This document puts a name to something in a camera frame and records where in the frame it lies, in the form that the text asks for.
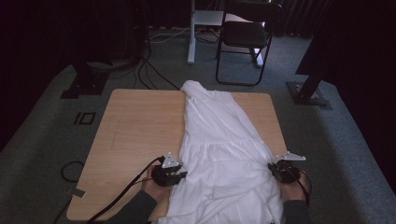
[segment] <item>metal base plate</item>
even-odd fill
[[[320,109],[332,110],[332,106],[328,100],[323,99],[320,90],[317,89],[309,99],[299,97],[300,88],[304,85],[303,82],[286,82],[288,85],[291,97],[296,105],[318,105]]]
[[[80,77],[76,76],[70,89],[64,91],[61,99],[77,99],[80,95],[100,95],[102,94],[103,88],[106,85],[106,81],[109,73],[98,73],[92,71],[94,74],[94,79],[92,83],[81,84]]]

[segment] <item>table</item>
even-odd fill
[[[191,0],[191,34],[187,59],[188,64],[194,64],[195,62],[195,25],[221,26],[222,16],[223,11],[195,10],[195,0]],[[228,19],[243,21],[243,19],[236,16],[227,17],[226,20]],[[257,57],[256,64],[258,67],[262,67],[263,61],[261,55]]]
[[[285,154],[286,145],[270,95],[233,92],[235,101],[274,155]],[[114,90],[93,140],[90,154],[67,210],[71,220],[88,220],[111,203],[153,159],[178,152],[184,135],[185,93],[183,91]],[[133,186],[107,213],[115,215],[140,190]],[[160,202],[149,220],[164,217],[168,197]]]

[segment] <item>white cloth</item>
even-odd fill
[[[186,81],[180,160],[187,177],[173,186],[167,223],[280,223],[280,189],[274,158],[229,92],[207,91]]]

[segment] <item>chair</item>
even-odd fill
[[[235,16],[242,18],[243,21],[230,19]],[[282,6],[252,0],[230,0],[226,2],[221,22],[218,50],[216,54],[216,80],[222,84],[256,86],[262,81],[264,67],[267,61],[268,51],[271,46],[273,32],[282,15]],[[251,52],[222,50],[222,44],[229,47],[250,49]],[[266,48],[263,59],[262,69],[257,82],[240,83],[220,80],[219,63],[221,53],[243,53],[254,54],[253,62],[257,61],[262,50]]]

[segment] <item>human hand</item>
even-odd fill
[[[147,171],[147,176],[143,178],[142,182],[142,190],[149,194],[157,203],[165,197],[172,186],[169,187],[162,187],[157,185],[155,181],[151,177],[151,172],[155,166],[150,166]]]
[[[308,185],[306,184],[306,176],[305,172],[300,172],[300,183],[303,185],[306,191],[308,191]],[[282,190],[282,198],[285,201],[292,201],[292,200],[301,200],[305,201],[305,194],[304,190],[301,186],[297,183],[297,181],[291,184],[281,183],[278,180],[276,181],[277,184],[280,186]]]

